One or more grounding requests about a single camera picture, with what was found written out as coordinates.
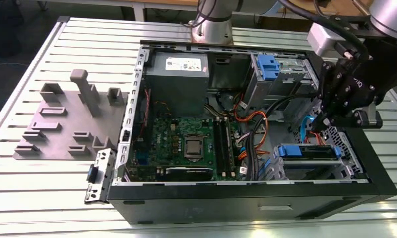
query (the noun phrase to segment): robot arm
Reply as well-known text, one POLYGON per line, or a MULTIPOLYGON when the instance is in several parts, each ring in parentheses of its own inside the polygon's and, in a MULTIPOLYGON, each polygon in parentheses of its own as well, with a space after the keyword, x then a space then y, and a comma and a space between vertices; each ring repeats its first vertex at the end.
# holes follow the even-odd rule
POLYGON ((397 86, 397 0, 376 0, 370 13, 370 16, 329 18, 362 39, 364 50, 357 49, 340 34, 316 23, 312 26, 308 41, 314 52, 321 55, 326 48, 333 48, 345 57, 337 64, 324 62, 321 68, 321 113, 312 124, 314 131, 324 130, 328 125, 382 126, 376 105, 397 86), (362 58, 361 52, 368 52, 369 57, 362 58))
POLYGON ((277 0, 201 0, 196 20, 190 22, 193 41, 210 44, 232 43, 232 12, 264 14, 277 0))

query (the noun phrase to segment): floor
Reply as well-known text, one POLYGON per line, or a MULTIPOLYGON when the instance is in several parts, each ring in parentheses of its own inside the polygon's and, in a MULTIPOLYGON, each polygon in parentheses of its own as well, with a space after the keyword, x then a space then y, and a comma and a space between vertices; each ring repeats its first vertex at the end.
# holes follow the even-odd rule
MULTIPOLYGON (((48 3, 48 10, 40 11, 34 1, 24 0, 20 5, 24 17, 24 25, 14 29, 22 48, 21 52, 8 58, 0 58, 1 63, 18 63, 28 65, 36 55, 37 50, 48 36, 58 16, 101 18, 122 20, 121 8, 114 6, 94 6, 84 4, 48 3)), ((133 12, 129 8, 122 10, 126 19, 133 20, 133 12)), ((148 21, 186 23, 196 16, 194 12, 165 11, 157 9, 148 10, 148 21)), ((253 16, 234 15, 234 27, 258 27, 253 16)), ((21 65, 0 66, 0 110, 8 97, 18 83, 26 67, 21 65)))

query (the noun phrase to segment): white label sticker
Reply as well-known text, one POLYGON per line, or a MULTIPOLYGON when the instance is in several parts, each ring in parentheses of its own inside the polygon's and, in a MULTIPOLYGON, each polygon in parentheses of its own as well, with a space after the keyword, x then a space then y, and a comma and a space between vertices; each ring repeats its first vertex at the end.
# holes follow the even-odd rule
POLYGON ((166 70, 201 71, 201 59, 168 57, 166 70))
POLYGON ((246 108, 245 102, 240 101, 240 106, 245 109, 246 108))
POLYGON ((246 167, 240 167, 240 173, 244 175, 246 174, 246 167))

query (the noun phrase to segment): ram slot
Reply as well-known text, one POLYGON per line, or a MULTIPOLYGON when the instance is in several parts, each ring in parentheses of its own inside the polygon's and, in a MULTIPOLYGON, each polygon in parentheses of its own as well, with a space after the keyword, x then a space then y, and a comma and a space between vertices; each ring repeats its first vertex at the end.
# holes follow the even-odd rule
POLYGON ((222 159, 222 145, 221 145, 221 131, 220 131, 220 121, 213 120, 213 140, 214 140, 214 152, 216 152, 216 170, 217 174, 224 172, 224 159, 222 159))
POLYGON ((226 174, 230 173, 230 164, 229 164, 229 131, 226 127, 226 122, 222 120, 220 122, 220 132, 221 132, 221 140, 220 144, 222 147, 222 160, 224 160, 224 171, 226 174))

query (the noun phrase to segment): cpu socket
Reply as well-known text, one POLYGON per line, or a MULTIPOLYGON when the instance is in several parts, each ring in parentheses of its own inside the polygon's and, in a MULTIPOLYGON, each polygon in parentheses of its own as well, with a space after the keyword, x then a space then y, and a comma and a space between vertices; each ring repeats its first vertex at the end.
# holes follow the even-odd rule
POLYGON ((185 137, 184 145, 184 157, 192 162, 201 160, 204 158, 202 137, 185 137))

